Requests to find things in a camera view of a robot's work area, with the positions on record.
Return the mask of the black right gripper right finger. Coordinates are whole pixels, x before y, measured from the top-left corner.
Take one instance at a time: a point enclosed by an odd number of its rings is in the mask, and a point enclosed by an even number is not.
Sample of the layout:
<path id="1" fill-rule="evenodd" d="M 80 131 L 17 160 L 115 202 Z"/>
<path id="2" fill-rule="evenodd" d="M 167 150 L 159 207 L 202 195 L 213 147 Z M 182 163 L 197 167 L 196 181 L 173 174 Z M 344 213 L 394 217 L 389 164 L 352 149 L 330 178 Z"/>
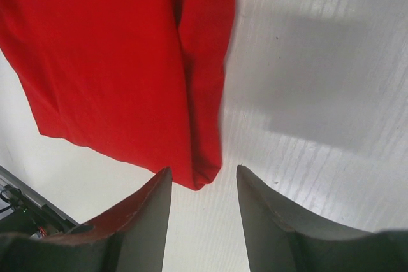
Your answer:
<path id="1" fill-rule="evenodd" d="M 370 233 L 319 216 L 237 167 L 251 271 L 407 271 L 407 231 Z"/>

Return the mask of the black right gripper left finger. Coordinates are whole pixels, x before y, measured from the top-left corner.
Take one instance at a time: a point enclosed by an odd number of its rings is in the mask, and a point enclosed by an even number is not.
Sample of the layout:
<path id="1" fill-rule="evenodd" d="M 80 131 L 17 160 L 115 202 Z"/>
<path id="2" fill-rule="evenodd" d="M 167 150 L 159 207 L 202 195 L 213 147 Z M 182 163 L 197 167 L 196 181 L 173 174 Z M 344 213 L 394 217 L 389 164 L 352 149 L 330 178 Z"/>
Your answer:
<path id="1" fill-rule="evenodd" d="M 41 239 L 1 234 L 1 271 L 161 271 L 171 170 L 66 233 Z"/>

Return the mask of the red t shirt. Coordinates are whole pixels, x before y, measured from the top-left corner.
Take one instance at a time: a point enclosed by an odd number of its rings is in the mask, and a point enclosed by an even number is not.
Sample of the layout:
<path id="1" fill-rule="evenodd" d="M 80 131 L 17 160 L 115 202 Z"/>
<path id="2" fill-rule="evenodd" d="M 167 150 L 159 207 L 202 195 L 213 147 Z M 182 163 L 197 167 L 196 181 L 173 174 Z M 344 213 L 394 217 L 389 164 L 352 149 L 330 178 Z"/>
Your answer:
<path id="1" fill-rule="evenodd" d="M 1 0 L 1 51 L 40 134 L 200 190 L 222 166 L 236 0 Z"/>

